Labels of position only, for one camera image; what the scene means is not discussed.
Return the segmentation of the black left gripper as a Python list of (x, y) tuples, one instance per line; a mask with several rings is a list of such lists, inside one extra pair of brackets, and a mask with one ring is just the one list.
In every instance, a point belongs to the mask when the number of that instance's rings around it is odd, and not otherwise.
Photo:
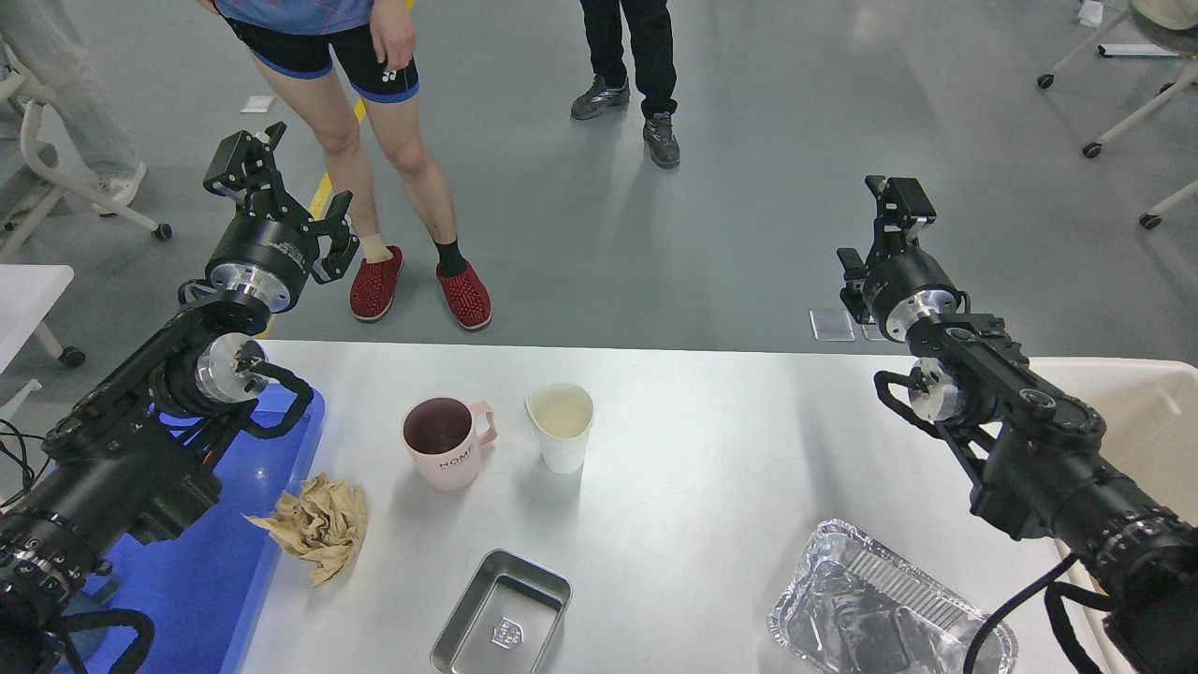
[[(276, 166), (276, 148), (285, 130), (286, 125), (278, 121), (258, 134), (230, 134), (214, 150), (204, 178), (206, 192), (235, 204), (226, 233), (206, 265), (206, 281), (214, 289), (252, 295), (270, 312), (290, 311), (309, 274), (317, 285), (341, 280), (359, 248), (347, 214), (352, 192), (332, 198), (326, 215), (313, 219), (311, 236), (297, 227), (304, 223), (304, 210), (286, 192)], [(329, 239), (329, 250), (317, 259), (316, 239), (321, 238)]]

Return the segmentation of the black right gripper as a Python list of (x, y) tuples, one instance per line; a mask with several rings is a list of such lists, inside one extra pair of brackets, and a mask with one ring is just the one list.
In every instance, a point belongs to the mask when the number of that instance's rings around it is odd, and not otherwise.
[(916, 320), (961, 312), (964, 295), (928, 253), (907, 251), (937, 218), (922, 183), (884, 175), (864, 181), (876, 201), (873, 244), (866, 265), (855, 248), (836, 249), (845, 281), (839, 298), (857, 324), (876, 323), (887, 340), (904, 342)]

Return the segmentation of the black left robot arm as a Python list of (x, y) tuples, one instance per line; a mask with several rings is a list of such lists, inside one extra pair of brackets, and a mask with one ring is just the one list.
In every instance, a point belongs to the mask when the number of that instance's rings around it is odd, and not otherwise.
[(111, 670), (138, 670), (153, 620), (132, 609), (68, 614), (71, 599), (110, 572), (120, 538), (176, 540), (214, 508), (214, 466), (240, 432), (279, 438), (311, 403), (311, 387), (270, 362), (256, 335), (309, 280), (341, 280), (359, 243), (350, 192), (323, 218), (286, 192), (276, 166), (285, 130), (220, 141), (204, 188), (236, 210), (204, 277), (180, 285), (179, 311), (47, 432), (55, 469), (4, 515), (5, 673), (49, 673), (60, 660), (81, 673), (71, 634), (109, 626), (137, 633)]

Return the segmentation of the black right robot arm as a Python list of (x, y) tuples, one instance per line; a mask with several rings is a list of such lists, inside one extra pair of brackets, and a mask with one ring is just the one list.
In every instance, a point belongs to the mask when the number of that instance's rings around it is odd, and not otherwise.
[(1065, 602), (1103, 611), (1105, 634), (1138, 673), (1197, 669), (1194, 526), (1156, 503), (1101, 456), (1105, 419), (1091, 405), (1031, 371), (1004, 320), (972, 312), (916, 241), (936, 213), (913, 178), (869, 175), (877, 213), (869, 256), (840, 248), (840, 298), (857, 324), (904, 344), (909, 374), (878, 372), (881, 402), (944, 441), (972, 480), (972, 514), (1014, 540), (1053, 538), (1064, 560), (1002, 605), (967, 650), (1006, 615), (1043, 595), (1051, 627), (1071, 666), (1095, 673)]

